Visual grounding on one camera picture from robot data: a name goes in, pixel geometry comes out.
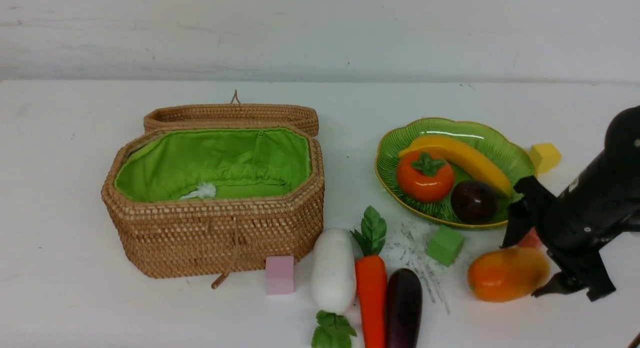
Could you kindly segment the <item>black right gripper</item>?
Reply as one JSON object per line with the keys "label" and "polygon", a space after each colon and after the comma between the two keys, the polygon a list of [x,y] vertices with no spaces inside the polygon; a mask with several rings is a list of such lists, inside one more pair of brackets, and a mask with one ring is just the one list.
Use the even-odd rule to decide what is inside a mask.
{"label": "black right gripper", "polygon": [[537,227],[547,255],[560,268],[531,295],[569,295],[587,289],[587,297],[594,302],[614,293],[617,287],[608,275],[601,248],[631,231],[632,187],[576,185],[555,196],[530,175],[513,188],[521,198],[507,207],[501,247],[514,247]]}

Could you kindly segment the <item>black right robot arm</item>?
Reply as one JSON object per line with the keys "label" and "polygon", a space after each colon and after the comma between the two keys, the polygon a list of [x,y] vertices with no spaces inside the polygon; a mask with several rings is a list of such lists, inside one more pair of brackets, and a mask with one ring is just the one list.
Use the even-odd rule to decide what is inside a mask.
{"label": "black right robot arm", "polygon": [[601,248],[623,232],[639,231],[640,109],[615,115],[601,153],[555,196],[533,175],[515,185],[521,199],[508,206],[502,248],[519,243],[531,229],[560,271],[533,291],[572,294],[587,289],[590,301],[615,292]]}

